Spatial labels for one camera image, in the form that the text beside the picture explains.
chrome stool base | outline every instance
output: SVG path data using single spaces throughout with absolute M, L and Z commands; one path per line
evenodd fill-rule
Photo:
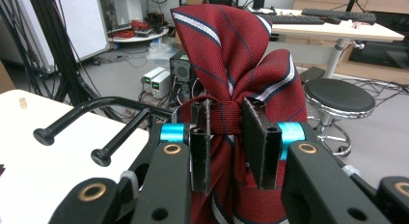
M 321 122 L 321 120 L 316 118 L 316 117 L 308 117 L 308 119 Z M 331 128 L 331 127 L 334 127 L 335 129 L 337 129 L 338 132 L 341 134 L 341 137 L 325 134 L 326 130 L 328 128 Z M 326 128 L 325 132 L 322 132 L 322 131 L 319 131 L 319 129 L 317 129 L 317 127 L 314 127 L 316 137 L 322 143 L 322 145 L 324 145 L 331 153 L 333 153 L 333 155 L 336 155 L 336 156 L 347 156 L 347 155 L 349 155 L 351 153 L 351 150 L 352 150 L 352 143 L 351 143 L 351 139 L 349 138 L 349 135 L 346 133 L 346 131 L 344 131 L 342 128 L 340 128 L 338 125 L 336 125 L 334 121 L 332 121 L 331 124 L 327 125 L 325 128 Z M 334 149 L 336 149 L 337 146 L 333 146 L 332 144 L 330 144 L 330 142 L 339 142 L 339 143 L 341 143 L 338 146 L 338 150 L 336 152 L 334 152 Z
M 375 99 L 362 88 L 330 78 L 307 81 L 304 83 L 304 91 L 307 103 L 324 114 L 321 119 L 309 117 L 309 120 L 319 121 L 314 128 L 319 141 L 333 155 L 349 155 L 351 139 L 335 122 L 342 118 L 360 119 L 369 116 L 375 108 Z M 341 137 L 327 134 L 329 129 L 337 130 Z M 337 151 L 333 151 L 334 147 L 330 148 L 329 142 L 339 142 L 341 145 Z

white desk surface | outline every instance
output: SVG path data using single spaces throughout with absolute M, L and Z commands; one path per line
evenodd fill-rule
M 276 10 L 278 14 L 299 15 L 298 10 Z M 361 25 L 360 28 L 352 27 L 352 21 L 342 21 L 341 24 L 324 23 L 323 25 L 289 25 L 273 24 L 272 33 L 298 36 L 318 36 L 336 39 L 350 39 L 375 42 L 402 41 L 403 36 L 385 28 L 382 25 Z
M 20 108 L 25 98 L 27 108 Z M 93 149 L 103 148 L 124 126 L 88 113 L 55 138 L 52 146 L 40 144 L 36 128 L 45 128 L 71 107 L 20 90 L 0 95 L 0 223 L 47 223 L 53 211 L 80 182 L 109 178 L 118 182 L 121 173 L 148 141 L 137 129 L 114 153 L 108 167 L 91 160 Z

red necktie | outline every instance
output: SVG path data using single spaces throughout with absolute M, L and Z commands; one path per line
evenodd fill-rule
M 270 122 L 306 122 L 304 91 L 286 50 L 262 60 L 271 23 L 248 12 L 203 4 L 172 9 L 184 50 L 209 93 L 211 114 L 211 192 L 192 194 L 192 223 L 279 223 L 286 219 L 281 185 L 286 163 L 280 162 L 278 189 L 258 190 L 241 146 L 243 97 L 266 103 Z M 175 113 L 190 122 L 190 104 Z

chair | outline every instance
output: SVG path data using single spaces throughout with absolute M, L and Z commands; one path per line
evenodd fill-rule
M 334 155 L 346 156 L 352 149 L 351 140 L 336 121 L 360 119 L 369 116 L 375 108 L 375 99 L 364 89 L 337 79 L 314 79 L 304 83 L 306 101 L 311 106 L 323 112 L 321 119 L 310 117 L 309 120 L 319 120 L 315 133 L 321 143 Z M 336 128 L 343 137 L 327 135 L 330 127 Z M 338 151 L 334 152 L 328 140 L 341 142 Z

metal leg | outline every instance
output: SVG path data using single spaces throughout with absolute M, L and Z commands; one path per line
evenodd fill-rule
M 329 151 L 331 151 L 333 155 L 346 156 L 350 154 L 352 149 L 351 139 L 342 128 L 335 125 L 335 121 L 337 121 L 337 119 L 334 119 L 334 116 L 330 114 L 324 114 L 321 119 L 309 117 L 309 120 L 319 120 L 319 123 L 315 128 L 315 134 L 318 137 L 319 141 Z M 327 131 L 330 127 L 336 128 L 341 133 L 341 135 L 343 135 L 343 137 L 327 135 Z M 333 151 L 333 148 L 330 147 L 330 145 L 327 143 L 327 140 L 341 143 L 337 152 Z
M 331 56 L 328 59 L 327 63 L 327 71 L 325 71 L 323 77 L 324 78 L 331 78 L 334 74 L 335 68 L 337 66 L 338 60 L 342 54 L 343 46 L 345 45 L 346 39 L 338 39 L 337 44 L 334 46 Z

